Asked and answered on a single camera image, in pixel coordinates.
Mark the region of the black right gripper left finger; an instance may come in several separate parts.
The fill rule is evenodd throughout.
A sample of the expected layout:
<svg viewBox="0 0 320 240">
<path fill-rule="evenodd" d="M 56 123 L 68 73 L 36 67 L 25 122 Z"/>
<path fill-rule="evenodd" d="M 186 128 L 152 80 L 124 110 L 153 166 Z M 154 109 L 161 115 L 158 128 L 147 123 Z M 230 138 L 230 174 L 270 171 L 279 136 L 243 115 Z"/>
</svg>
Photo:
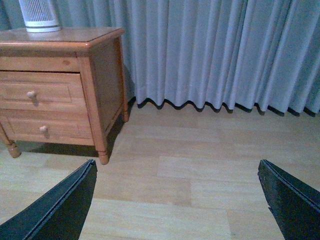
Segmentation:
<svg viewBox="0 0 320 240">
<path fill-rule="evenodd" d="M 97 180 L 90 159 L 39 199 L 0 226 L 2 240 L 77 240 Z"/>
</svg>

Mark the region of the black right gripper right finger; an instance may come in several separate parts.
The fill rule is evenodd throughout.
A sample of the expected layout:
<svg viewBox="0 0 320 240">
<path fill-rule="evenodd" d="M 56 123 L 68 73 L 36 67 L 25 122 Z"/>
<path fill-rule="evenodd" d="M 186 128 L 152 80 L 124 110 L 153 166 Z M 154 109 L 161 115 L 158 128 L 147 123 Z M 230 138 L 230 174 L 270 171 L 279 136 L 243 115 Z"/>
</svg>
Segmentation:
<svg viewBox="0 0 320 240">
<path fill-rule="evenodd" d="M 320 192 L 263 159 L 258 178 L 276 223 L 286 240 L 320 238 Z"/>
</svg>

